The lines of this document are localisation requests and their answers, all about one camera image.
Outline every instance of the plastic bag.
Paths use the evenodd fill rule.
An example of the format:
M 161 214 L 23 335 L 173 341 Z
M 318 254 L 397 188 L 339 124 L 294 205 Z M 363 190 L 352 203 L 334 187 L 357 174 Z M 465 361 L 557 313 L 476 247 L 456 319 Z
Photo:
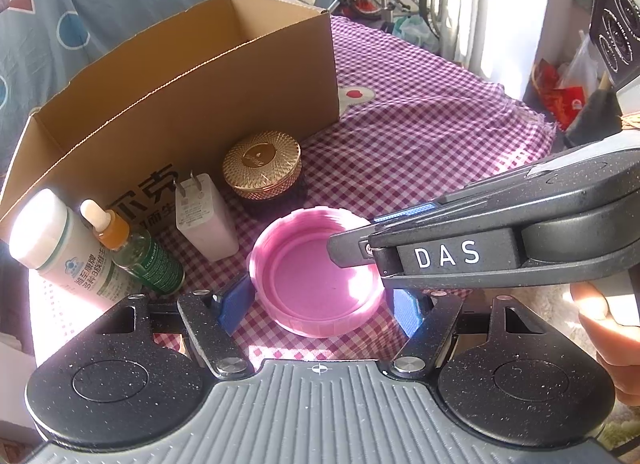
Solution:
M 417 14 L 409 17 L 403 16 L 396 20 L 393 34 L 429 52 L 437 53 L 440 46 L 438 38 L 431 32 L 422 17 Z
M 558 88 L 582 87 L 585 99 L 589 99 L 589 96 L 598 88 L 598 61 L 591 57 L 590 48 L 593 48 L 593 45 L 589 35 L 585 35 L 582 30 L 580 42 L 574 59 L 562 73 Z
M 531 81 L 542 104 L 551 112 L 561 130 L 566 130 L 584 107 L 586 99 L 581 86 L 557 88 L 560 76 L 556 68 L 540 62 L 531 71 Z

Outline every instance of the finger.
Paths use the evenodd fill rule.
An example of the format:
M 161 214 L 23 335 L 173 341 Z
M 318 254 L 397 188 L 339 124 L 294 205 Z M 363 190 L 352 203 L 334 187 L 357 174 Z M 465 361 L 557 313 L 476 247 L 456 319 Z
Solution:
M 627 406 L 640 406 L 640 396 L 631 396 L 616 388 L 616 399 Z
M 591 284 L 571 284 L 571 296 L 580 323 L 602 358 L 617 367 L 640 365 L 640 328 L 616 323 L 606 298 Z
M 597 354 L 598 362 L 609 373 L 616 388 L 631 396 L 640 396 L 640 367 L 615 367 L 609 365 L 600 354 Z

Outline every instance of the black speaker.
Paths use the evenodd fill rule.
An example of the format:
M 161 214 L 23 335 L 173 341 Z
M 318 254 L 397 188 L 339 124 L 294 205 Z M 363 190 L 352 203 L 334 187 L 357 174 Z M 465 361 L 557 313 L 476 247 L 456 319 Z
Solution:
M 640 0 L 593 0 L 590 38 L 624 113 L 640 110 Z

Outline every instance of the purple gingham tablecloth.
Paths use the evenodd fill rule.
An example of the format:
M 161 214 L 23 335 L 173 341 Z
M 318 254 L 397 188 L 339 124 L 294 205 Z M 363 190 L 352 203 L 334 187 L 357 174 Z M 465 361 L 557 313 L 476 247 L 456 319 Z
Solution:
M 548 154 L 554 126 L 507 97 L 502 86 L 345 18 L 332 18 L 332 31 L 342 97 L 370 91 L 374 97 L 349 106 L 338 123 L 302 143 L 309 190 L 305 206 L 341 207 L 372 218 Z M 314 82 L 312 73 L 308 82 Z M 264 229 L 244 213 L 230 191 L 223 190 L 223 195 L 241 246 L 235 256 L 210 264 L 176 229 L 158 237 L 184 264 L 185 290 L 221 287 L 244 267 Z M 49 306 L 56 301 L 54 295 L 76 299 L 62 297 L 38 278 L 31 279 L 30 289 L 32 308 L 34 301 Z M 50 324 L 39 320 L 38 328 L 34 326 L 38 362 L 54 351 L 52 336 L 59 347 L 95 319 L 87 313 L 65 316 L 66 307 L 54 310 Z M 369 322 L 344 336 L 312 339 L 284 330 L 256 302 L 234 339 L 256 367 L 264 358 L 391 358 L 405 342 L 385 303 Z M 175 335 L 159 334 L 156 341 L 175 349 L 179 345 Z

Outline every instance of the white curtain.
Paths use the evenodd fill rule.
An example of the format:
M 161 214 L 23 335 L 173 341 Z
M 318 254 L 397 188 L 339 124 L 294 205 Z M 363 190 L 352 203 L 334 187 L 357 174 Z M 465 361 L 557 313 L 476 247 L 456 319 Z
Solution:
M 445 0 L 440 53 L 485 79 L 524 94 L 548 0 Z

